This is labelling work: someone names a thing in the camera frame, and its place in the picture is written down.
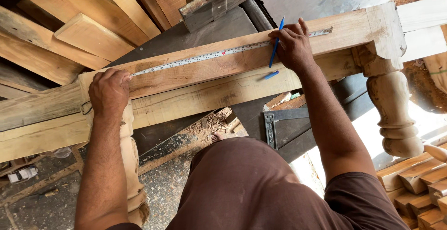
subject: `stack of lumber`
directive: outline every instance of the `stack of lumber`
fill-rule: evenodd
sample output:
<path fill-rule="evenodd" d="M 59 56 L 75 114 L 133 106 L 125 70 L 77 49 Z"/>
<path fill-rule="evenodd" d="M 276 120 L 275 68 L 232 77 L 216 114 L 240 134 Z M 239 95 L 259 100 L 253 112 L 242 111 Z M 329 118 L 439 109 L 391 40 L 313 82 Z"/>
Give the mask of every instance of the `stack of lumber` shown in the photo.
<path fill-rule="evenodd" d="M 378 171 L 377 178 L 410 229 L 447 229 L 446 163 L 425 152 Z"/>

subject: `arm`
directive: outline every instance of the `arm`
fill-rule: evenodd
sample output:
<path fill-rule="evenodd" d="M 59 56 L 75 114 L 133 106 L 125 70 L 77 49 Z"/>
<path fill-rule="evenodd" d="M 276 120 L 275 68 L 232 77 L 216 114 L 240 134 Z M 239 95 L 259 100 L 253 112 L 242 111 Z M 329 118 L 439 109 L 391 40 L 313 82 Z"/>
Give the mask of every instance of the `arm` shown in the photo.
<path fill-rule="evenodd" d="M 299 24 L 285 25 L 284 29 L 271 32 L 269 37 L 271 42 L 277 37 L 280 39 L 278 57 L 301 80 L 327 182 L 351 171 L 376 176 L 371 156 L 313 59 L 304 20 L 300 18 Z"/>
<path fill-rule="evenodd" d="M 119 129 L 130 79 L 130 73 L 110 68 L 97 73 L 90 85 L 95 115 L 76 203 L 75 229 L 103 230 L 129 222 Z"/>

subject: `foot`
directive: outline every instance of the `foot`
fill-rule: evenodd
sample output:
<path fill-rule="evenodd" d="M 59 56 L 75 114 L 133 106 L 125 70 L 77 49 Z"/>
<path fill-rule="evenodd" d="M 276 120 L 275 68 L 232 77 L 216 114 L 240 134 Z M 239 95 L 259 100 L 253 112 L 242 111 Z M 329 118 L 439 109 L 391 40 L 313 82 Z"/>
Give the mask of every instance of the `foot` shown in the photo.
<path fill-rule="evenodd" d="M 219 142 L 220 140 L 225 139 L 224 136 L 222 136 L 220 133 L 214 132 L 211 136 L 211 142 Z"/>

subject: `forearm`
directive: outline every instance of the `forearm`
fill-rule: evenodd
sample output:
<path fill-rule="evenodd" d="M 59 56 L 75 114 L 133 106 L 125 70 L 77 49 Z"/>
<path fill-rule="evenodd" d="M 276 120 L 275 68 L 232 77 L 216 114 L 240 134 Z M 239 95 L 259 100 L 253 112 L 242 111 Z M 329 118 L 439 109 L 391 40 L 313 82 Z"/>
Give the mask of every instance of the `forearm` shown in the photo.
<path fill-rule="evenodd" d="M 76 205 L 78 229 L 106 229 L 127 219 L 126 174 L 121 156 L 120 117 L 95 117 Z M 106 215 L 114 220 L 103 222 Z"/>

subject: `turned wooden leg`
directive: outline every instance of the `turned wooden leg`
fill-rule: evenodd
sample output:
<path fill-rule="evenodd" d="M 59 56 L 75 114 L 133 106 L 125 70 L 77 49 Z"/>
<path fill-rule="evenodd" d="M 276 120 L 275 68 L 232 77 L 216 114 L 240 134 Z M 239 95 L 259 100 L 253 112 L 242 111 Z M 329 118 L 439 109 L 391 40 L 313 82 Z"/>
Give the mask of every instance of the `turned wooden leg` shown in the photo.
<path fill-rule="evenodd" d="M 422 141 L 416 136 L 415 121 L 408 114 L 410 97 L 405 75 L 400 72 L 401 64 L 383 59 L 374 52 L 372 44 L 353 50 L 358 52 L 363 74 L 369 79 L 366 88 L 372 103 L 380 114 L 380 134 L 386 153 L 397 157 L 414 157 L 424 150 Z"/>

